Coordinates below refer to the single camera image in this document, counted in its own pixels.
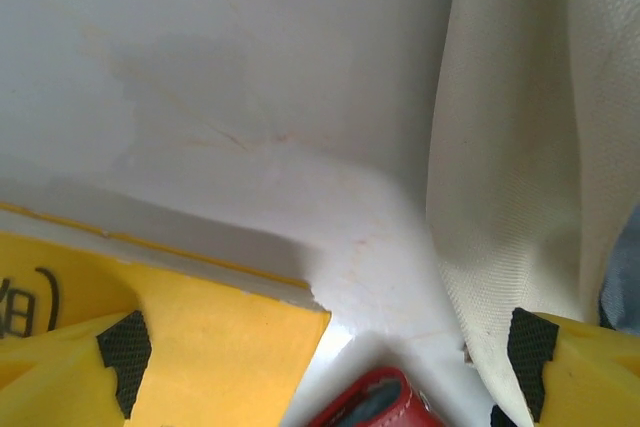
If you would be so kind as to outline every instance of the white surface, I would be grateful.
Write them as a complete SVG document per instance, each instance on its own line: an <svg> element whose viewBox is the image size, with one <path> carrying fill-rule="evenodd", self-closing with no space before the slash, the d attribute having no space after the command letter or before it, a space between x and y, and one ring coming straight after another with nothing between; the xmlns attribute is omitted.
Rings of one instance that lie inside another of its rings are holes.
<svg viewBox="0 0 640 427"><path fill-rule="evenodd" d="M309 280L284 425L381 359L487 425L424 219L450 1L0 0L0 199Z"/></svg>

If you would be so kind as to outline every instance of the red object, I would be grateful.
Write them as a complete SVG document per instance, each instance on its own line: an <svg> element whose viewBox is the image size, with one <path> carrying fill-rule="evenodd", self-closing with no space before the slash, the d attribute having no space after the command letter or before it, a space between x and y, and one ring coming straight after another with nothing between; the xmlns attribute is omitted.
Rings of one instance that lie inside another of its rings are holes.
<svg viewBox="0 0 640 427"><path fill-rule="evenodd" d="M394 367L381 367L360 377L331 405L318 415L308 427L337 427L349 414L371 396L371 392L387 381L398 381L400 393L382 413L357 427L444 427L444 424L429 411L426 402L411 387L402 371Z"/></svg>

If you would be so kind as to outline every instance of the white fabric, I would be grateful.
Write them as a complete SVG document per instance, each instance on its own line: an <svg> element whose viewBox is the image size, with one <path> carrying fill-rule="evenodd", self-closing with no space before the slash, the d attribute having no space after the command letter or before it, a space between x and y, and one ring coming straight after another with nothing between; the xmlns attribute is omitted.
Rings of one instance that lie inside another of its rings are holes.
<svg viewBox="0 0 640 427"><path fill-rule="evenodd" d="M427 214L471 358L520 426L511 312L597 320L640 199L639 104L640 0L453 0Z"/></svg>

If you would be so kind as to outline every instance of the yellow plastic object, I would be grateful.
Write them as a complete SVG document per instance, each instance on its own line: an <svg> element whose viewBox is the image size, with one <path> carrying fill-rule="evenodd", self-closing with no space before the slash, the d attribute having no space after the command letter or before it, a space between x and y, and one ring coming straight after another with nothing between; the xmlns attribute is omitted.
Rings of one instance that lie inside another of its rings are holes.
<svg viewBox="0 0 640 427"><path fill-rule="evenodd" d="M96 336L125 314L0 342L0 426L122 427L116 375Z"/></svg>
<svg viewBox="0 0 640 427"><path fill-rule="evenodd" d="M0 252L2 346L39 343L47 355L53 333L117 312L143 312L152 354L127 426L278 425L329 320L326 312L13 233L0 232ZM46 333L50 327L60 330ZM10 338L21 335L31 338ZM0 399L26 378L27 367L14 364L2 374ZM56 399L60 387L51 381L34 388ZM56 419L85 408L81 397L47 405L59 409ZM69 419L7 425L91 425Z"/></svg>
<svg viewBox="0 0 640 427"><path fill-rule="evenodd" d="M556 426L640 424L640 338L549 314L560 329L544 366L540 422Z"/></svg>

